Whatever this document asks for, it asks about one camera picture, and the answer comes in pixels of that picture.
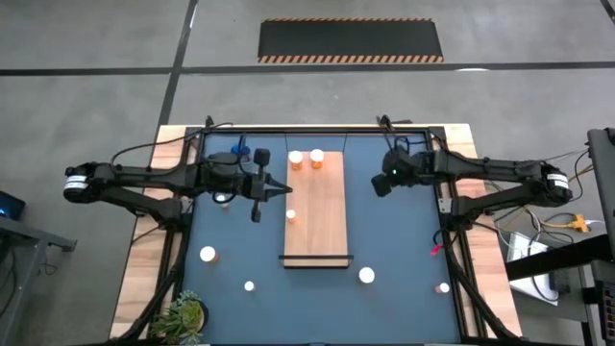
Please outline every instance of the orange and black striped mat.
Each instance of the orange and black striped mat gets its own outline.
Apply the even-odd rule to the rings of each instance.
[[[430,18],[274,18],[260,24],[260,63],[443,61]]]

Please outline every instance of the concrete floor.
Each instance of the concrete floor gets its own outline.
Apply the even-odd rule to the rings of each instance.
[[[0,69],[170,66],[186,7],[186,0],[5,0]],[[433,17],[446,62],[615,61],[615,26],[598,0],[201,0],[184,65],[256,63],[258,24],[277,16]],[[60,269],[37,281],[21,344],[106,339],[135,220],[113,206],[64,201],[63,170],[151,141],[167,82],[0,77],[0,188],[28,202],[26,223],[79,239],[73,254],[49,252]],[[615,126],[614,89],[608,69],[183,76],[169,122],[201,124],[212,115],[249,124],[365,123],[387,113],[470,123],[483,156],[545,158],[582,148],[588,129]],[[149,154],[123,162],[144,164]],[[560,166],[572,172],[572,163]],[[564,209],[602,218],[591,174],[583,184],[584,197]],[[516,227],[528,231],[525,221]],[[520,315],[531,339],[582,341],[578,324]]]

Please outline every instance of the black stand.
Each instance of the black stand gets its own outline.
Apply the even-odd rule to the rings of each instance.
[[[9,218],[0,217],[0,262],[12,255],[12,278],[14,293],[7,295],[5,313],[0,316],[0,345],[14,345],[13,337],[17,323],[26,306],[27,297],[34,285],[33,278],[45,262],[45,249],[49,245],[60,247],[64,252],[75,250],[77,240],[28,227]]]
[[[592,260],[613,260],[608,235],[598,235],[578,243],[508,262],[506,272],[508,279],[513,281],[557,269],[584,265]]]

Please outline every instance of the wooden board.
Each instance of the wooden board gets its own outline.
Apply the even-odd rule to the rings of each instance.
[[[167,125],[161,126],[158,141],[183,136],[186,127],[200,127],[202,125]],[[374,128],[374,125],[238,125],[244,128],[305,128],[305,127],[355,127],[355,128]],[[472,132],[468,124],[399,124],[396,128],[425,128],[428,126],[441,126],[446,130],[447,143],[449,149],[456,151],[469,158],[477,156]],[[180,142],[173,142],[165,145],[158,145],[152,157],[152,166],[170,167],[179,161],[182,153]],[[486,188],[481,181],[462,180],[456,184],[459,195],[481,196],[486,194]],[[480,222],[493,225],[491,217],[482,216]],[[147,219],[139,219],[135,226],[135,236],[150,229]],[[474,227],[468,232],[468,243],[472,263],[474,265],[475,276],[477,278],[480,294],[492,308],[495,314],[502,320],[504,325],[517,335],[521,335],[519,318],[512,299],[508,276],[504,267],[504,259],[500,252],[498,236],[481,227]],[[154,293],[156,278],[158,275],[162,244],[164,242],[163,233],[154,232],[147,237],[147,242],[137,243],[132,247],[129,254],[124,278],[121,285],[121,294],[117,301],[117,307],[113,323],[111,326],[110,337],[120,336],[135,321],[143,311],[147,302]],[[462,295],[463,306],[470,335],[476,335],[476,325],[472,304],[466,294]]]
[[[293,222],[286,222],[286,256],[348,255],[346,236],[346,195],[344,192],[344,155],[325,152],[323,166],[310,165],[309,152],[303,152],[302,169],[294,170],[290,161],[286,184],[293,188],[286,195],[286,210],[295,210]],[[284,266],[346,266],[347,259],[285,259]]]

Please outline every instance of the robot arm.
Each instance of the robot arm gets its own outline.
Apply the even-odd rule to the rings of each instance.
[[[292,188],[274,180],[264,167],[270,153],[257,149],[254,162],[258,172],[246,172],[240,156],[217,153],[202,162],[178,165],[169,169],[124,167],[110,163],[89,162],[66,168],[64,197],[73,203],[108,202],[132,213],[147,213],[159,223],[181,222],[182,203],[177,198],[158,200],[125,187],[166,188],[176,195],[194,198],[201,193],[224,193],[254,200],[252,221],[260,221],[260,202],[292,192]],[[277,188],[265,188],[271,185]]]
[[[376,194],[386,196],[395,186],[433,185],[459,179],[519,183],[479,198],[461,196],[441,202],[452,230],[469,230],[484,212],[534,205],[560,207],[573,197],[568,177],[543,161],[469,159],[448,150],[410,156],[406,148],[391,148],[382,160],[382,173],[372,178]]]

